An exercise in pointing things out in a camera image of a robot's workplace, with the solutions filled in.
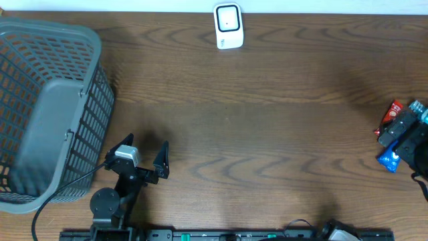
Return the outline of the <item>blue Oreo cookie pack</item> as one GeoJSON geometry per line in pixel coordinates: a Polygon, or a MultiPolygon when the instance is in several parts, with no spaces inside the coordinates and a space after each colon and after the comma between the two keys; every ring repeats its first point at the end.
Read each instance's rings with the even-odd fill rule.
{"type": "Polygon", "coordinates": [[[387,171],[395,173],[398,169],[401,158],[394,152],[394,147],[398,141],[392,142],[384,151],[377,157],[377,161],[383,165],[387,171]]]}

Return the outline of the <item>red Nescafe stick sachet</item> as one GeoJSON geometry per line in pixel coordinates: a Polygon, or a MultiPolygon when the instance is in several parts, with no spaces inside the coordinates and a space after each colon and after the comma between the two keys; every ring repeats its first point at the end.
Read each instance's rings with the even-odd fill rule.
{"type": "Polygon", "coordinates": [[[379,127],[374,131],[374,134],[379,137],[383,131],[383,129],[390,124],[398,114],[402,111],[403,105],[396,99],[392,101],[388,111],[384,115],[379,127]]]}

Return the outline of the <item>teal mouthwash bottle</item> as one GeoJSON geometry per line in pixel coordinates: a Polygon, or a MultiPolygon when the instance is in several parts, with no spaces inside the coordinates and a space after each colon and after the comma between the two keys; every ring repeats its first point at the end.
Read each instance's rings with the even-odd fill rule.
{"type": "Polygon", "coordinates": [[[418,100],[414,100],[410,105],[409,109],[412,110],[415,115],[417,116],[418,120],[422,123],[428,124],[427,120],[427,107],[424,106],[421,102],[418,100]]]}

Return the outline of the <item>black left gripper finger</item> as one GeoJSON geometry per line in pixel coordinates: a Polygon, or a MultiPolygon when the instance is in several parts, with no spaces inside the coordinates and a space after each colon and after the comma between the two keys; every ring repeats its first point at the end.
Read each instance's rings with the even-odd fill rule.
{"type": "Polygon", "coordinates": [[[131,146],[133,143],[133,139],[134,139],[134,135],[132,133],[130,133],[129,135],[127,135],[121,142],[119,142],[117,145],[115,145],[113,148],[111,148],[111,150],[109,150],[109,154],[114,154],[116,152],[116,150],[121,146],[121,145],[126,145],[126,146],[131,146]]]}
{"type": "Polygon", "coordinates": [[[169,177],[169,142],[165,141],[153,161],[155,172],[159,178],[167,179],[169,177]]]}

